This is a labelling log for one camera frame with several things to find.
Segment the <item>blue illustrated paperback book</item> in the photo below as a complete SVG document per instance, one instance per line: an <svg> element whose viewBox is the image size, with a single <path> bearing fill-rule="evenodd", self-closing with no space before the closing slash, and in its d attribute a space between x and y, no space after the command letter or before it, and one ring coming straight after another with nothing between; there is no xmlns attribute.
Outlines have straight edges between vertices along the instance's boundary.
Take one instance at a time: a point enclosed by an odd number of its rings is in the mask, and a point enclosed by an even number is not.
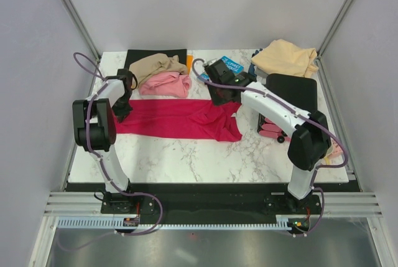
<svg viewBox="0 0 398 267"><path fill-rule="evenodd" d="M230 69L235 75L243 72L243 70L244 70L244 67L241 64L235 62L234 60L230 59L227 56L222 56L219 59L222 60L224 62L224 64L228 67L228 69ZM219 59L211 59L211 60L207 61L206 63L208 63L208 64L215 63ZM205 80L209 80L209 76L206 72L201 73L200 76L202 78L204 78Z"/></svg>

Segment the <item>magenta t shirt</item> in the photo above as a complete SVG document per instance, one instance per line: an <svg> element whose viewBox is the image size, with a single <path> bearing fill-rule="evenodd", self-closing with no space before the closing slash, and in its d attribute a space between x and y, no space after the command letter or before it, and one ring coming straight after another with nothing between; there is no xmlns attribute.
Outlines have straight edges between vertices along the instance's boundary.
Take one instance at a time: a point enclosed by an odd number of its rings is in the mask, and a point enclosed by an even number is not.
<svg viewBox="0 0 398 267"><path fill-rule="evenodd" d="M170 139L213 139L237 142L242 138L236 117L240 104L215 106L210 100L131 100L133 111L121 123L118 134L139 134Z"/></svg>

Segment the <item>black pink drawer organizer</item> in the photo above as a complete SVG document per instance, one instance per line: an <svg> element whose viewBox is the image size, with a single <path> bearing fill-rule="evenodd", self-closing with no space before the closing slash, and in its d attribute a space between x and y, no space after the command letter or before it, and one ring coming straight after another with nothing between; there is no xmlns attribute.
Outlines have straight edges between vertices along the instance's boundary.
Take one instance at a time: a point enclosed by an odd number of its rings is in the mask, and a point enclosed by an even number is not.
<svg viewBox="0 0 398 267"><path fill-rule="evenodd" d="M318 109L317 82L312 78L273 73L267 76L264 86L291 105L310 113ZM290 141L284 131L261 114L258 116L257 133L275 139L278 143Z"/></svg>

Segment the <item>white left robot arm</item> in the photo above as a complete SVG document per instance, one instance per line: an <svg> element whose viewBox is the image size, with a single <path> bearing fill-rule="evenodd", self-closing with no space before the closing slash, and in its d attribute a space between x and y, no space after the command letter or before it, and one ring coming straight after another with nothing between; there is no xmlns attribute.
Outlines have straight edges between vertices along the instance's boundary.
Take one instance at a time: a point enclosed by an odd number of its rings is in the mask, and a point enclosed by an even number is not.
<svg viewBox="0 0 398 267"><path fill-rule="evenodd" d="M129 70L119 69L115 76L104 78L96 93L72 103L75 142L94 159L106 191L120 193L114 204L123 213L132 212L137 199L127 192L129 178L114 147L116 123L124 121L132 111L129 100L136 87L136 76Z"/></svg>

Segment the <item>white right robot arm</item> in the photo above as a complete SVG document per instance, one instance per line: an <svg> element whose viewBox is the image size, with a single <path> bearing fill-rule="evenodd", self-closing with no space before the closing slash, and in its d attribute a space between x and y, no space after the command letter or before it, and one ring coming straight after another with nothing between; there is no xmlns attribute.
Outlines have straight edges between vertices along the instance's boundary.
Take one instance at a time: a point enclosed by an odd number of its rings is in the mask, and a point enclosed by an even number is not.
<svg viewBox="0 0 398 267"><path fill-rule="evenodd" d="M240 102L271 120L290 138L287 154L293 170L284 203L289 212L301 212L313 187L315 167L331 147L326 116L290 104L246 72L234 74L221 59L205 62L203 68L209 79L201 81L214 104Z"/></svg>

